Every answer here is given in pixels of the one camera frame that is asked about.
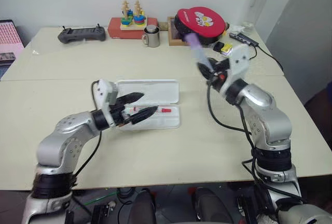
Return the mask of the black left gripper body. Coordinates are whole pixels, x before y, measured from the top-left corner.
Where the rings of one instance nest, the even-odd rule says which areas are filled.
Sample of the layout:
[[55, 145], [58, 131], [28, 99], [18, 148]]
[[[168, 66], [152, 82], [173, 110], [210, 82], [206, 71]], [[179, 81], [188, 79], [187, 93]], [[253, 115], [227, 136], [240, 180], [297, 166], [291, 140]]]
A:
[[130, 115], [125, 113], [125, 105], [129, 104], [128, 99], [117, 99], [115, 104], [109, 105], [109, 113], [115, 126], [123, 126], [130, 122]]

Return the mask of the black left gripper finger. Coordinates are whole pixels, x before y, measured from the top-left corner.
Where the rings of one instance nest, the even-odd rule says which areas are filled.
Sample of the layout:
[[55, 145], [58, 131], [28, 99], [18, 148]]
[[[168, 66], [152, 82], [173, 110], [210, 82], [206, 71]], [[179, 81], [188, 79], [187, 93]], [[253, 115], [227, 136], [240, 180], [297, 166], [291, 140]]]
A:
[[158, 106], [150, 106], [139, 110], [137, 113], [130, 116], [129, 121], [132, 124], [137, 124], [151, 117], [158, 110]]
[[132, 92], [118, 98], [118, 104], [131, 104], [144, 96], [142, 92]]

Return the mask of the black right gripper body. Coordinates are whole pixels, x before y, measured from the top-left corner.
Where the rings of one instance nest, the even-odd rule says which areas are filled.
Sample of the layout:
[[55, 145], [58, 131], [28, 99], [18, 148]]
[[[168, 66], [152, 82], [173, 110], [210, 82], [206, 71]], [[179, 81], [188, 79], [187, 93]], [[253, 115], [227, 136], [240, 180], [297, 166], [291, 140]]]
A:
[[219, 66], [212, 66], [212, 68], [215, 72], [215, 76], [212, 79], [208, 79], [209, 85], [212, 86], [214, 90], [220, 90], [228, 77], [227, 70], [230, 69], [229, 59], [220, 61]]

